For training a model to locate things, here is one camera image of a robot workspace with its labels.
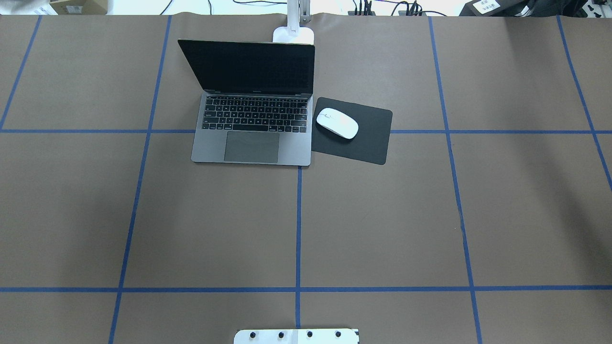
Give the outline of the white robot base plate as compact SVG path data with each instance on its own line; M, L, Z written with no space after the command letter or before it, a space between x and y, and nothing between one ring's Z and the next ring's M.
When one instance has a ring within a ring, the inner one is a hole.
M236 332L234 344L359 344L358 329L245 329Z

